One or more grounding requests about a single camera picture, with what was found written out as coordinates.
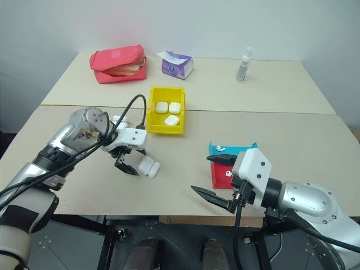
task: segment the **hand sanitizer bottle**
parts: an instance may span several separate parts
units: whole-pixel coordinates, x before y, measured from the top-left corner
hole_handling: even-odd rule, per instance
[[[244,78],[245,78],[245,74],[249,68],[250,62],[251,62],[251,54],[253,52],[253,48],[252,47],[248,47],[246,49],[246,53],[242,56],[242,62],[241,65],[238,69],[237,75],[236,75],[236,80],[238,82],[243,82]]]

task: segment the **purple tissue box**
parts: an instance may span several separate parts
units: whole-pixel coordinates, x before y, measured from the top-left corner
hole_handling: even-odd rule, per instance
[[[163,64],[161,66],[163,73],[185,80],[190,75],[192,69],[194,68],[194,61],[192,57],[186,55],[177,55],[176,53],[169,51],[167,53],[173,56],[174,58],[186,59],[186,61],[182,64],[177,65],[163,59]]]

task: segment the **white table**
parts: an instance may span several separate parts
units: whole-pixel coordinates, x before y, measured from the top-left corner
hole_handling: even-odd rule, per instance
[[[146,80],[99,84],[90,55],[77,55],[42,105],[126,107],[136,94],[148,98],[151,86],[180,86],[185,87],[186,110],[335,113],[301,62],[253,61],[239,83],[240,60],[195,58],[192,74],[180,80],[161,72],[161,58],[149,56]]]
[[[36,109],[0,160],[0,188],[68,122],[75,106]],[[110,115],[121,109],[102,108]],[[133,109],[136,124],[142,110]],[[350,216],[359,216],[360,145],[343,121],[330,114],[186,111],[183,136],[149,134],[146,150],[160,161],[151,179],[124,174],[101,150],[82,161],[57,192],[57,214],[231,215],[197,195],[190,185],[212,188],[206,160],[214,144],[251,145],[256,141],[281,181],[317,182],[328,187]],[[138,161],[134,154],[129,163]],[[230,190],[217,190],[230,198]],[[243,216],[262,216],[248,206]]]

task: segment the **gray floor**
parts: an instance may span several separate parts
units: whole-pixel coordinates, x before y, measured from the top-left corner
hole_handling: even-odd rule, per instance
[[[130,238],[115,245],[110,269],[119,269],[124,259],[139,241],[155,236],[165,245],[162,269],[200,270],[201,247],[207,239],[217,239],[224,247],[231,269],[235,268],[232,256],[232,227],[166,225],[155,220],[120,221],[116,227],[127,228]],[[241,233],[254,229],[246,228]],[[59,223],[50,222],[43,230],[32,235],[30,269],[65,270],[96,269],[104,236]],[[266,238],[270,257],[280,245],[280,236]],[[259,269],[253,245],[240,243],[240,258],[244,269]],[[315,256],[311,256],[307,238],[301,231],[283,234],[283,248],[272,262],[273,269],[323,269]]]

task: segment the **white wall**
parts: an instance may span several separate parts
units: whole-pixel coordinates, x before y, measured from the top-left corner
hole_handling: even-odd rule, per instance
[[[255,59],[303,61],[336,112],[360,128],[358,0],[0,1],[5,132],[22,127],[78,52],[133,44],[233,59],[252,45]]]

